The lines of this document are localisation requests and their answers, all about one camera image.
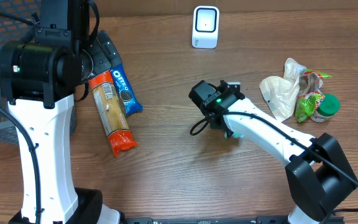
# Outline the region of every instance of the orange snack bag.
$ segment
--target orange snack bag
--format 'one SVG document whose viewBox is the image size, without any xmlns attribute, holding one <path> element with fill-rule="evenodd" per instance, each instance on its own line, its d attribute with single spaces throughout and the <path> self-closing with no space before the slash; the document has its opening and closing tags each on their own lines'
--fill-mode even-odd
<svg viewBox="0 0 358 224">
<path fill-rule="evenodd" d="M 137 146 L 122 113 L 110 71 L 94 77 L 89 85 L 114 155 L 117 157 L 118 151 Z"/>
</svg>

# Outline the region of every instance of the wooden surface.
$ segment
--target wooden surface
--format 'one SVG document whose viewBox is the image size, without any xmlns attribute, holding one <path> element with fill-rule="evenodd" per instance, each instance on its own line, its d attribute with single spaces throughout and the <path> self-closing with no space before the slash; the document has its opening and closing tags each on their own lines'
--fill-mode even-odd
<svg viewBox="0 0 358 224">
<path fill-rule="evenodd" d="M 70 141 L 77 187 L 102 190 L 104 203 L 128 217 L 288 214 L 294 203 L 283 167 L 249 140 L 226 141 L 209 128 L 191 137 L 202 115 L 188 99 L 202 79 L 240 81 L 242 92 L 271 114 L 259 83 L 282 77 L 288 57 L 331 74 L 323 91 L 342 107 L 325 123 L 292 117 L 285 124 L 335 136 L 358 178 L 358 10 L 222 14 L 214 50 L 192 48 L 191 23 L 191 16 L 101 19 L 144 111 L 127 119 L 139 146 L 115 158 L 93 97 L 76 104 Z M 0 223 L 21 208 L 22 197 L 19 149 L 0 143 Z M 358 207 L 358 190 L 340 207 Z M 342 215 L 358 223 L 358 213 Z"/>
<path fill-rule="evenodd" d="M 95 3 L 101 17 L 193 14 L 194 8 L 202 5 L 216 6 L 221 13 L 358 9 L 358 0 L 95 0 Z"/>
</svg>

